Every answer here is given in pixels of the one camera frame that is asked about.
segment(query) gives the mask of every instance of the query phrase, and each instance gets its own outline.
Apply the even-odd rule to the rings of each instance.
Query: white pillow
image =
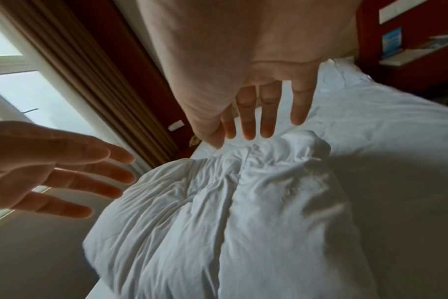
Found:
[[[378,298],[329,153],[298,132],[165,164],[105,209],[86,256],[121,298]]]

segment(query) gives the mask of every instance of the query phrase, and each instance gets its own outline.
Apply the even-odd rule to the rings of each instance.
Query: window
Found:
[[[88,122],[0,32],[1,120],[25,121],[97,136]],[[8,212],[0,211],[0,217]]]

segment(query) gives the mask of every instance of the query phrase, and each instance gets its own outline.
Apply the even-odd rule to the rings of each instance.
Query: white bedding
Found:
[[[289,123],[290,107],[285,84],[276,135],[312,130],[331,145],[328,162],[381,297],[448,298],[448,108],[375,84],[344,61],[321,66],[303,126]],[[220,153],[248,144],[237,137]],[[217,154],[202,144],[193,158]]]

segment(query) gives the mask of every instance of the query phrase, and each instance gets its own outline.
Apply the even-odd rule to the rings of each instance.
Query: white bed sheet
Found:
[[[321,65],[300,127],[289,122],[291,100],[285,83],[275,135],[313,130],[331,145],[329,164],[352,203],[382,298],[448,298],[448,108],[373,83],[346,61]],[[220,151],[201,144],[192,158],[260,139],[237,135]],[[88,299],[113,297],[100,281]]]

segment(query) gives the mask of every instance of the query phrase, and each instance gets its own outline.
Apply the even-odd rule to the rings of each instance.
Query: skin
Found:
[[[37,186],[88,192],[108,199],[122,190],[87,176],[131,184],[135,176],[106,160],[134,162],[126,150],[95,137],[21,122],[0,122],[0,209],[87,218],[89,207],[33,192]]]
[[[275,130],[282,81],[293,89],[291,122],[309,112],[319,64],[361,0],[139,0],[165,76],[195,134],[215,148],[236,135],[235,100],[247,140]]]

